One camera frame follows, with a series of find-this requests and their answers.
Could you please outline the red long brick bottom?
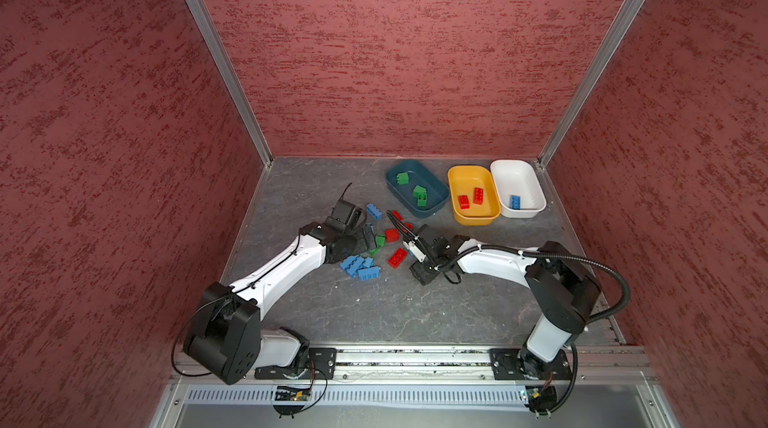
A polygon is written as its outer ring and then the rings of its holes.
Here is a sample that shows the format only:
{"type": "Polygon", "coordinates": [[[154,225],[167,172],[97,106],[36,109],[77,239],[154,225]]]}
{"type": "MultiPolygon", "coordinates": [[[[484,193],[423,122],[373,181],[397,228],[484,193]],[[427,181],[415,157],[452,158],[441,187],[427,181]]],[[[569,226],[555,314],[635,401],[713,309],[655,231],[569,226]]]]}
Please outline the red long brick bottom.
{"type": "Polygon", "coordinates": [[[482,206],[485,201],[485,190],[483,188],[475,188],[473,191],[472,203],[477,206],[482,206]]]}

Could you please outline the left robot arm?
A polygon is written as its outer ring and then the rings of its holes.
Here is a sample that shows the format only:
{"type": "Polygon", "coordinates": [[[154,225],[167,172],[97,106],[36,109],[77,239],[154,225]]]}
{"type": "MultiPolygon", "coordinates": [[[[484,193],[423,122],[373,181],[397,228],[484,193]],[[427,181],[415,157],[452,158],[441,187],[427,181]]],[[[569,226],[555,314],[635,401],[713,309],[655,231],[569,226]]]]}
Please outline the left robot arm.
{"type": "Polygon", "coordinates": [[[364,209],[339,199],[323,222],[298,230],[272,260],[228,285],[209,285],[177,342],[180,351],[212,375],[232,385],[252,370],[278,368],[291,377],[309,371],[310,343],[287,328],[264,330],[273,305],[302,278],[375,247],[364,209]]]}

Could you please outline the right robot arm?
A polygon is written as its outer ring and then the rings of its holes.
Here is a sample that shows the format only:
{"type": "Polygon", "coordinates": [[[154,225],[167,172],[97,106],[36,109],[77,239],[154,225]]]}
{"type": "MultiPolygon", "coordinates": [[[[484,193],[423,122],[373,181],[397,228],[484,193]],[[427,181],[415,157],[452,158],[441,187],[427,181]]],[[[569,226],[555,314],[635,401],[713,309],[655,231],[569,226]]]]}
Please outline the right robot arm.
{"type": "Polygon", "coordinates": [[[628,282],[615,269],[573,255],[555,242],[523,249],[466,236],[447,239],[427,225],[399,232],[406,251],[416,259],[411,273],[423,286],[439,276],[459,284],[464,275],[483,275],[530,291],[540,316],[521,348],[520,358],[529,364],[553,362],[589,325],[620,313],[631,299],[628,282]],[[620,288],[619,300],[599,312],[595,305],[602,286],[593,270],[609,275],[620,288]]]}

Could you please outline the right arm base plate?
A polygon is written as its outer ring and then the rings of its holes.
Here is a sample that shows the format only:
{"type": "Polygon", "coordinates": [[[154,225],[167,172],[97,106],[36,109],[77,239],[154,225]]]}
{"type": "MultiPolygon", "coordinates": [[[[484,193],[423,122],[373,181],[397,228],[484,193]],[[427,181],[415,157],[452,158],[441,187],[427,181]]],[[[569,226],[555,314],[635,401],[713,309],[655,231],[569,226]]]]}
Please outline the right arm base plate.
{"type": "Polygon", "coordinates": [[[497,381],[565,381],[573,375],[567,351],[563,349],[549,362],[542,361],[525,348],[492,348],[488,354],[497,381]]]}

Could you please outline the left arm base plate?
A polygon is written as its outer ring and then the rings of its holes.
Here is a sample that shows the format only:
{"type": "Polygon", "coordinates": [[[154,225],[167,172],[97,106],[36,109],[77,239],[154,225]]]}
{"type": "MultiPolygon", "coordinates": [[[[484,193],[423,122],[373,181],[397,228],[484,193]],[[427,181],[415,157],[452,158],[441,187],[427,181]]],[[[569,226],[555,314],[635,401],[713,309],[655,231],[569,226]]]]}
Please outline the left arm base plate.
{"type": "Polygon", "coordinates": [[[256,368],[254,378],[259,380],[332,380],[334,377],[336,348],[309,347],[300,349],[297,358],[286,367],[268,366],[256,368]]]}

